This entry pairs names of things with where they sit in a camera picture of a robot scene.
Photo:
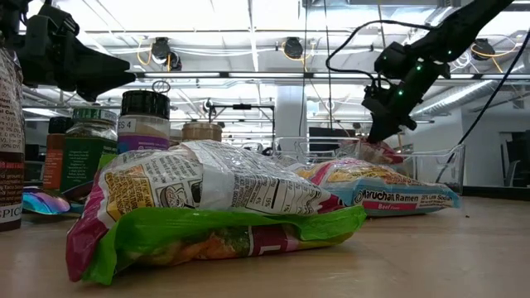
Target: spice jar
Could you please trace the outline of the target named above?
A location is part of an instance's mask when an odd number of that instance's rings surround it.
[[[22,72],[0,49],[0,231],[20,228],[23,187]]]
[[[170,99],[152,91],[123,94],[118,121],[118,153],[131,150],[167,150],[170,137]]]
[[[48,136],[46,137],[46,160],[42,179],[42,185],[47,190],[58,190],[60,188],[65,133],[72,125],[74,125],[74,122],[70,117],[50,118]]]
[[[101,108],[74,109],[75,124],[65,134],[60,180],[60,191],[68,199],[88,195],[101,156],[116,154],[117,118]]]
[[[214,140],[221,142],[223,128],[213,123],[187,123],[182,128],[184,142],[197,140]]]

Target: maruchan ramen package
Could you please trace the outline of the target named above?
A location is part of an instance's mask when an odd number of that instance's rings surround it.
[[[460,207],[460,198],[446,185],[421,183],[367,161],[343,158],[303,166],[283,157],[276,163],[339,196],[347,206],[362,205],[368,216],[425,214]]]
[[[132,264],[291,252],[342,243],[366,213],[265,156],[214,141],[103,156],[69,231],[70,279],[110,284]]]

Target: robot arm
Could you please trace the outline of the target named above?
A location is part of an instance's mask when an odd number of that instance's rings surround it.
[[[475,0],[448,16],[439,26],[411,45],[393,42],[376,59],[375,71],[388,79],[399,79],[389,89],[369,86],[363,106],[372,112],[369,142],[380,142],[400,131],[416,129],[408,114],[422,102],[438,76],[450,78],[448,62],[460,57],[480,30],[513,0]]]
[[[27,20],[30,1],[0,0],[3,46],[17,53],[25,85],[54,85],[93,102],[101,93],[136,79],[126,72],[127,61],[83,46],[76,38],[80,27],[70,14],[44,4]],[[19,21],[26,23],[25,36],[18,34]]]

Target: wooden table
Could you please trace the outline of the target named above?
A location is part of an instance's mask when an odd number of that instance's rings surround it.
[[[368,220],[334,248],[129,271],[110,287],[71,283],[71,220],[0,233],[1,297],[524,297],[530,204],[465,199],[461,210]]]

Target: plastic bag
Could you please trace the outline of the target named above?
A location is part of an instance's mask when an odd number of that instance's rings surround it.
[[[335,155],[339,158],[353,157],[379,165],[395,165],[403,162],[403,157],[386,142],[371,144],[366,137],[342,142]]]
[[[109,284],[135,262],[175,265],[329,246],[365,217],[265,156],[220,142],[129,151],[110,162],[104,156],[104,164],[68,233],[72,281]]]
[[[368,216],[425,214],[459,208],[460,198],[446,185],[422,183],[387,166],[344,158],[288,169],[339,196],[347,206],[362,205]]]

